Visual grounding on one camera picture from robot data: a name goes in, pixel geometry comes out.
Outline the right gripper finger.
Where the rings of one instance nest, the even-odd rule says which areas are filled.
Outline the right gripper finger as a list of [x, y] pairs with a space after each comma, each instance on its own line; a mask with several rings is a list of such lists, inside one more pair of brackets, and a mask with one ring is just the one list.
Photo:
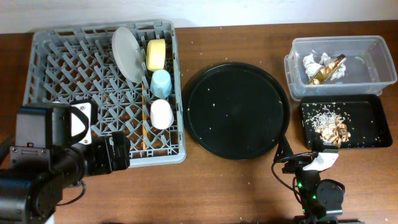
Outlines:
[[323, 152], [325, 149], [324, 142], [322, 139], [316, 137], [312, 143], [312, 152]]
[[293, 151], [285, 136], [281, 136], [274, 156], [274, 163], [286, 162], [293, 156]]

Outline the food scraps and rice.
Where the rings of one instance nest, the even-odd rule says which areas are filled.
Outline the food scraps and rice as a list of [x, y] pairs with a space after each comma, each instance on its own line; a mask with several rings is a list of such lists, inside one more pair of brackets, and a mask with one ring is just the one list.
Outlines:
[[349, 142], [350, 114], [342, 110], [339, 103], [310, 103], [304, 106], [304, 124], [309, 125], [309, 130], [324, 144], [340, 148], [343, 143]]

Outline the pink plastic cup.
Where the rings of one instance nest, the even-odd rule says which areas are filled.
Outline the pink plastic cup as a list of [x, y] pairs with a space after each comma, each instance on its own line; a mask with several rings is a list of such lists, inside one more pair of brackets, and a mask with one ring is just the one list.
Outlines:
[[174, 115], [168, 101], [155, 100], [150, 107], [150, 121], [156, 129], [167, 129], [174, 122]]

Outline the wooden chopstick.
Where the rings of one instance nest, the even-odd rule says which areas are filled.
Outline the wooden chopstick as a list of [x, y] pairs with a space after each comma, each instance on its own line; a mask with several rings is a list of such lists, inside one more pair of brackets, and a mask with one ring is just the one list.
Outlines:
[[144, 126], [144, 122], [146, 121], [147, 116], [146, 116], [146, 112], [144, 111], [144, 109], [146, 107], [146, 99], [145, 99], [144, 94], [146, 93], [146, 87], [145, 87], [145, 84], [143, 84], [143, 83], [141, 84], [141, 86], [142, 86], [142, 93], [141, 93], [141, 95], [142, 95], [142, 149], [145, 150], [146, 149], [145, 138], [147, 137], [147, 131]]

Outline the blue plastic cup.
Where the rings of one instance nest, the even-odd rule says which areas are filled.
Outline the blue plastic cup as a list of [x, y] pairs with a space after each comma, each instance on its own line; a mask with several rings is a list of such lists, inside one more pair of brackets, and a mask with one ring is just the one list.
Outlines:
[[165, 99], [171, 94], [172, 82], [170, 73], [166, 70], [157, 70], [152, 74], [150, 90], [158, 98]]

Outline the gold brown snack wrapper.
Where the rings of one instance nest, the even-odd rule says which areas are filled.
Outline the gold brown snack wrapper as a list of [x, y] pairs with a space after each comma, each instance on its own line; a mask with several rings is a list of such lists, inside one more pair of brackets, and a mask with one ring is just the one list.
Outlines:
[[332, 74], [337, 71], [343, 63], [346, 61], [346, 56], [341, 54], [337, 56], [332, 62], [330, 62], [328, 65], [323, 66], [317, 74], [310, 79], [310, 81], [307, 83], [308, 85], [321, 85], [324, 83], [326, 80], [328, 80]]

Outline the white tissue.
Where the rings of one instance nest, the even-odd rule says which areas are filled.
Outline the white tissue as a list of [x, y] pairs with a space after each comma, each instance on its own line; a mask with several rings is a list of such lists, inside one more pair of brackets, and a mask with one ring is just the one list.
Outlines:
[[316, 63], [313, 54], [309, 54], [303, 58], [303, 66], [309, 80], [311, 80], [323, 68], [323, 65]]
[[[327, 54], [323, 53], [321, 56], [321, 59], [319, 61], [319, 64], [327, 66], [332, 62], [332, 58]], [[345, 76], [345, 71], [346, 71], [346, 66], [342, 64], [330, 77], [330, 80], [334, 79], [339, 79], [343, 76]]]

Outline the grey round plate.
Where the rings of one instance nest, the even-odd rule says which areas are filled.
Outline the grey round plate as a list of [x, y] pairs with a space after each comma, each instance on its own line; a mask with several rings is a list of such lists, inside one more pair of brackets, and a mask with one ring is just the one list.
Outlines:
[[119, 27], [114, 32], [112, 51], [116, 65], [125, 79], [140, 83], [146, 74], [142, 66], [144, 58], [136, 38], [129, 29]]

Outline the yellow bowl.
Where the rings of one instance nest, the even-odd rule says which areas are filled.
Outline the yellow bowl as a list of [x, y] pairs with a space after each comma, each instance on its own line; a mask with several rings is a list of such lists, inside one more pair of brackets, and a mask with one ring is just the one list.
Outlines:
[[150, 40], [147, 45], [147, 69], [154, 72], [161, 70], [165, 65], [166, 45], [164, 39]]

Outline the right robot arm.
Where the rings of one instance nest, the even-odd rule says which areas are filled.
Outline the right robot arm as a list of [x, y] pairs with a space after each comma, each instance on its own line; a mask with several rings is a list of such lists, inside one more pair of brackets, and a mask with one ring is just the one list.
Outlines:
[[[294, 154], [285, 136], [282, 136], [271, 172], [286, 188], [294, 193], [302, 206], [302, 215], [294, 217], [294, 223], [338, 223], [343, 213], [345, 186], [332, 179], [321, 179], [320, 173], [331, 168], [338, 158], [337, 149], [316, 149]], [[292, 183], [286, 184], [276, 174], [276, 164], [283, 164], [284, 174], [293, 174]]]

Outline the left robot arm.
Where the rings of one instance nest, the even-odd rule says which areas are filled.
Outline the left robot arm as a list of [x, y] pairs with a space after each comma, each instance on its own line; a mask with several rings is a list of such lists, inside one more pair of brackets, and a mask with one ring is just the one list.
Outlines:
[[19, 108], [16, 135], [1, 146], [11, 160], [1, 170], [1, 223], [45, 223], [63, 204], [65, 188], [130, 166], [131, 142], [122, 131], [84, 142], [97, 120], [91, 100]]

